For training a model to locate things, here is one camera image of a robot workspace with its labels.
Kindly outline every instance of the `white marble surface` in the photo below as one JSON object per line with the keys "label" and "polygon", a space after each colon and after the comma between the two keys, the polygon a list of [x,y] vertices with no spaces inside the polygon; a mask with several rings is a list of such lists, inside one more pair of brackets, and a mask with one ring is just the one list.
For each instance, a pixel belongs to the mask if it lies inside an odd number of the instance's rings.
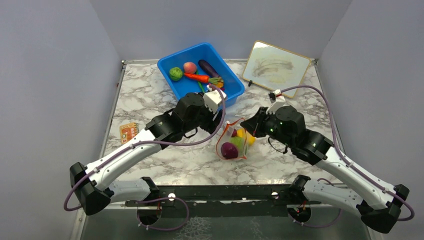
{"label": "white marble surface", "polygon": [[[227,61],[241,79],[245,61]],[[245,93],[227,109],[227,114],[250,118],[260,106],[269,106],[268,90],[241,80]],[[320,83],[311,65],[303,81],[317,88]],[[330,121],[324,101],[318,93],[301,88],[287,102],[304,114],[306,127],[332,139]],[[119,126],[137,122],[143,128],[154,116],[173,108],[177,101],[156,64],[129,64],[126,67],[113,121],[106,143],[105,154],[121,145]],[[184,142],[201,140],[208,133],[200,130]],[[218,136],[207,143],[191,146],[169,146],[133,166],[119,180],[135,180],[151,177],[157,185],[235,185],[235,184],[285,184],[291,183],[299,174],[313,179],[327,178],[329,173],[296,159],[289,153],[283,155],[272,149],[267,138],[258,139],[249,150],[248,159],[240,161],[221,160],[215,155]]]}

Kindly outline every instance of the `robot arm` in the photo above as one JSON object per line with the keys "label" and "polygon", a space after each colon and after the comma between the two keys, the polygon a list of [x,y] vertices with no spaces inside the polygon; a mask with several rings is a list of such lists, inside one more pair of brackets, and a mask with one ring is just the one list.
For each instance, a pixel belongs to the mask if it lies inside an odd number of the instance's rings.
{"label": "robot arm", "polygon": [[222,121],[223,112],[219,110],[222,102],[217,90],[204,94],[188,93],[175,108],[155,116],[145,129],[107,156],[86,166],[79,162],[72,165],[69,170],[71,187],[75,188],[75,195],[85,213],[93,215],[113,202],[147,198],[155,186],[150,178],[136,181],[116,178],[139,161],[168,147],[165,142],[176,143],[183,137],[191,138],[193,135],[186,136],[186,133],[192,130],[197,133],[198,127],[212,134]]}
{"label": "robot arm", "polygon": [[293,194],[304,201],[319,201],[349,211],[361,216],[370,228],[388,233],[398,220],[402,206],[394,195],[406,200],[409,189],[377,178],[345,155],[342,159],[331,140],[306,128],[304,116],[285,104],[280,90],[271,92],[269,98],[271,106],[260,107],[241,126],[254,137],[269,136],[285,144],[298,159],[329,172],[351,188],[340,189],[299,175],[292,184]]}

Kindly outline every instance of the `whiteboard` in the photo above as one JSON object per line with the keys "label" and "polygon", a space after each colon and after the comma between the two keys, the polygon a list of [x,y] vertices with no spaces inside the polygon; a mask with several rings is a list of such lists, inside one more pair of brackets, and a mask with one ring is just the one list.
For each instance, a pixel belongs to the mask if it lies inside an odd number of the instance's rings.
{"label": "whiteboard", "polygon": [[[311,59],[262,41],[256,41],[250,52],[243,79],[271,91],[298,86],[311,64]],[[297,89],[283,95],[293,98]]]}

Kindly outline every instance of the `clear plastic bag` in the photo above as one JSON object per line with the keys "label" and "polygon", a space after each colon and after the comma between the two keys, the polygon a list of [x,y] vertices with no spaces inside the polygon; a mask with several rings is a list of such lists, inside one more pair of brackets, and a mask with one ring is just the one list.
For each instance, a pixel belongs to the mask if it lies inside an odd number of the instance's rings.
{"label": "clear plastic bag", "polygon": [[222,160],[246,160],[249,146],[253,144],[252,137],[244,128],[240,126],[244,118],[239,118],[234,122],[226,121],[223,124],[223,132],[215,146],[216,155]]}

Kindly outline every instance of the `gray wall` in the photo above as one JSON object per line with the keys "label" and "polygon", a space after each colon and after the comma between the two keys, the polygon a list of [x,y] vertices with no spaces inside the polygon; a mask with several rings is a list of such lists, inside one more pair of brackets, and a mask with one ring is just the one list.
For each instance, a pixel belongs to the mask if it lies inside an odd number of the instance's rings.
{"label": "gray wall", "polygon": [[125,60],[160,59],[200,42],[247,58],[262,40],[321,56],[351,0],[90,0]]}
{"label": "gray wall", "polygon": [[0,35],[0,239],[68,239],[69,167],[98,158],[120,58],[88,0],[3,0]]}
{"label": "gray wall", "polygon": [[424,233],[423,23],[422,0],[353,0],[318,62],[347,154],[411,190],[388,240]]}

